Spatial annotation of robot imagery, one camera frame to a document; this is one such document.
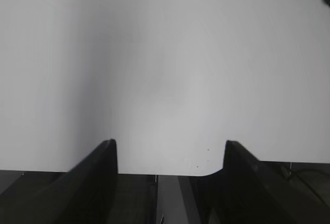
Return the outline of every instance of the cable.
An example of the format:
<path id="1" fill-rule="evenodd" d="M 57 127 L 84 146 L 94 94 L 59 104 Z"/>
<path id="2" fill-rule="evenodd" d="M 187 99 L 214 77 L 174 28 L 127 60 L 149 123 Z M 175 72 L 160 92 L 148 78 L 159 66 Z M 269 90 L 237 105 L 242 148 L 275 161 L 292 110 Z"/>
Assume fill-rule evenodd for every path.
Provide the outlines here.
<path id="1" fill-rule="evenodd" d="M 286 166 L 283 166 L 284 168 L 286 168 L 287 170 L 291 171 L 290 176 L 286 179 L 287 181 L 290 180 L 292 178 L 293 175 L 296 175 L 297 178 L 300 179 L 300 181 L 311 191 L 314 193 L 314 195 L 327 207 L 330 207 L 326 201 L 310 186 L 310 184 L 308 184 L 304 179 L 302 179 L 295 171 L 292 171 L 290 168 L 287 168 Z"/>
<path id="2" fill-rule="evenodd" d="M 324 175 L 324 176 L 327 176 L 327 177 L 329 177 L 330 178 L 330 174 L 327 174 L 327 173 L 325 173 L 324 171 L 322 171 L 322 170 L 318 170 L 318 169 L 312 169 L 312 168 L 310 168 L 310 169 L 308 169 L 308 168 L 306 168 L 306 169 L 299 169 L 299 170 L 297 170 L 297 171 L 294 171 L 294 173 L 295 174 L 301 174 L 301 173 L 305 173 L 305 172 L 314 172 L 314 173 L 318 173 L 318 174 L 321 174 L 321 175 Z"/>

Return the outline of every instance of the white surface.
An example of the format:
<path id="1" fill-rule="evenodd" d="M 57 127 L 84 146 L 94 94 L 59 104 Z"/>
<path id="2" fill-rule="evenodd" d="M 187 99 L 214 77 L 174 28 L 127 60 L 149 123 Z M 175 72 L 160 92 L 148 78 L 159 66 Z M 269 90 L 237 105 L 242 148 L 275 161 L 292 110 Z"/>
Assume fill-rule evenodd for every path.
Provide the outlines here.
<path id="1" fill-rule="evenodd" d="M 321 0 L 0 0 L 0 169 L 206 175 L 227 139 L 330 163 Z"/>

